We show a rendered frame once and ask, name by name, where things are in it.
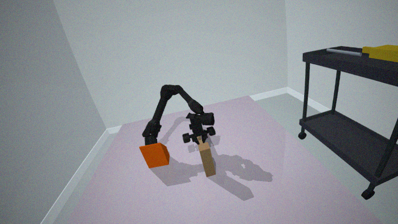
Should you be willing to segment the long wooden rail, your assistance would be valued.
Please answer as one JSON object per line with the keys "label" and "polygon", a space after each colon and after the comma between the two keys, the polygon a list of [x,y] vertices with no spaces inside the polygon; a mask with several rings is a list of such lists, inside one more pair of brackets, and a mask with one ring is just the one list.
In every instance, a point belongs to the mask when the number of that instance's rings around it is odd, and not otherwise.
{"label": "long wooden rail", "polygon": [[202,139],[201,139],[201,136],[197,136],[197,139],[198,139],[199,144],[203,144],[203,141],[202,141]]}

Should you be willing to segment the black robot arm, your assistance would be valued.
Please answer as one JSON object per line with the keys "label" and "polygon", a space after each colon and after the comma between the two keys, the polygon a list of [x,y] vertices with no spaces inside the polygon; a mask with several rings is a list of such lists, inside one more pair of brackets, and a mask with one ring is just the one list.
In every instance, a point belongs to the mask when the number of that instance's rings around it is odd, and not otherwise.
{"label": "black robot arm", "polygon": [[[189,125],[190,130],[192,127],[198,127],[202,125],[214,125],[215,119],[213,113],[204,113],[203,106],[192,99],[180,85],[163,85],[161,88],[161,98],[153,115],[153,118],[146,125],[146,129],[143,131],[142,136],[145,137],[145,146],[150,144],[157,144],[158,133],[160,132],[160,120],[162,118],[164,109],[167,101],[172,95],[180,94],[184,100],[188,103],[189,108],[195,113],[188,113],[186,119],[190,119],[191,124]],[[198,115],[200,114],[200,115]]]}

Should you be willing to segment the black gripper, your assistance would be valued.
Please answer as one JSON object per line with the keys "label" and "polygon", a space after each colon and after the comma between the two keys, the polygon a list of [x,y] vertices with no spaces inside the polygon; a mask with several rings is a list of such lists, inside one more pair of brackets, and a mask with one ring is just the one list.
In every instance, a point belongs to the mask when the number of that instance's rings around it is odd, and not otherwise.
{"label": "black gripper", "polygon": [[203,141],[203,143],[205,143],[205,140],[208,138],[207,133],[209,133],[210,136],[216,135],[216,131],[214,130],[213,127],[208,127],[207,131],[206,131],[206,130],[203,130],[202,124],[198,127],[192,127],[192,130],[193,130],[193,134],[189,135],[189,133],[185,133],[182,135],[184,143],[190,142],[190,138],[192,138],[192,142],[195,142],[199,145],[197,136],[202,136],[202,141]]}

